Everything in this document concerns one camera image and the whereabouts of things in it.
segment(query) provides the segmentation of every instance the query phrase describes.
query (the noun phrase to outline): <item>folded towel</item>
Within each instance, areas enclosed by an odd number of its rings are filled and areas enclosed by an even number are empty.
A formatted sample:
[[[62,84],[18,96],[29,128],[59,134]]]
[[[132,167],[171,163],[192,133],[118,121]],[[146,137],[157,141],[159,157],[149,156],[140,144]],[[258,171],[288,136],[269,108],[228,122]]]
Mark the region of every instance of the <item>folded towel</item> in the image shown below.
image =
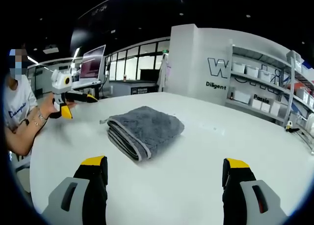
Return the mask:
[[[136,161],[154,157],[184,130],[176,117],[147,106],[111,116],[107,124],[111,142]]]

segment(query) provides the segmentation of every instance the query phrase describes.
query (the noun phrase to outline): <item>person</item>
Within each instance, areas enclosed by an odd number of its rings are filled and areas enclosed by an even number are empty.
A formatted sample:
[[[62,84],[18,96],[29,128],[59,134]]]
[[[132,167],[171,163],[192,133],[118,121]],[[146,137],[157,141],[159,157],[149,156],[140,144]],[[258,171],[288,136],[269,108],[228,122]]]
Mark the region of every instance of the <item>person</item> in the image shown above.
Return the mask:
[[[45,125],[48,117],[58,111],[53,106],[52,93],[40,106],[37,105],[36,97],[24,75],[27,69],[24,67],[27,60],[25,46],[10,52],[10,57],[12,61],[9,63],[10,69],[6,69],[4,89],[4,133],[8,150],[26,156],[36,134]],[[70,108],[75,105],[73,102],[67,104]]]
[[[8,150],[18,155],[28,155],[36,134],[45,125],[49,115],[57,112],[53,106],[52,100],[53,94],[49,93],[42,104],[32,113],[31,118],[28,115],[29,123],[27,126],[23,127],[23,130],[13,133],[8,127],[4,127]]]

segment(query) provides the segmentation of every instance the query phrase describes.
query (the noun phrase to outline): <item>black ceiling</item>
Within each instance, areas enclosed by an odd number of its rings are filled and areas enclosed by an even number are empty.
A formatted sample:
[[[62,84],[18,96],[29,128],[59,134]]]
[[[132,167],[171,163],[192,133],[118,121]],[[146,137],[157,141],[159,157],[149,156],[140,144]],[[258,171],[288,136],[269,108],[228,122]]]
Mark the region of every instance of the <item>black ceiling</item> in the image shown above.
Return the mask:
[[[170,36],[171,26],[193,23],[201,28],[228,28],[268,38],[297,51],[314,67],[310,0],[103,1],[36,0],[25,5],[21,34],[29,56],[41,62],[70,57],[78,46],[82,46],[83,54],[102,44],[107,44],[108,54],[148,39]],[[56,44],[60,52],[44,54],[42,50],[50,44]]]

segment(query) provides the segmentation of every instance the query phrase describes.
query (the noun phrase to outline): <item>desk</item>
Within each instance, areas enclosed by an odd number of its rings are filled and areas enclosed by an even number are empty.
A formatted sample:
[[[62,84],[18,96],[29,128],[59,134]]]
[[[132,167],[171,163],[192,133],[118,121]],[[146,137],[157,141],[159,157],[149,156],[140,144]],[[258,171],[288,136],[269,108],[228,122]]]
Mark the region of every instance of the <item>desk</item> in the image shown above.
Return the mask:
[[[147,105],[175,115],[185,130],[161,155],[134,163],[107,138],[100,119]],[[278,125],[249,114],[169,93],[108,98],[76,105],[74,119],[50,119],[35,139],[30,188],[38,212],[51,191],[89,157],[108,158],[107,224],[223,224],[222,165],[250,165],[290,215],[310,186],[314,157]]]
[[[143,94],[157,92],[158,86],[156,82],[143,80],[115,80],[110,81],[109,85],[113,87],[113,97],[127,96],[135,94]]]

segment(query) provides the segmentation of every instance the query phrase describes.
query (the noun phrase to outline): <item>monitor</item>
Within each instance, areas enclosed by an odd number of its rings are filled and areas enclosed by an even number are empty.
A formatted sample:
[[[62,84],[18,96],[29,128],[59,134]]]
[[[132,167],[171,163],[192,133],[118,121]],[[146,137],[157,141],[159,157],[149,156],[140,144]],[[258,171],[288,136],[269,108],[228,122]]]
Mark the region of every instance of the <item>monitor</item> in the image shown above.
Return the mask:
[[[95,48],[83,55],[80,79],[99,78],[99,71],[104,58],[106,45]]]

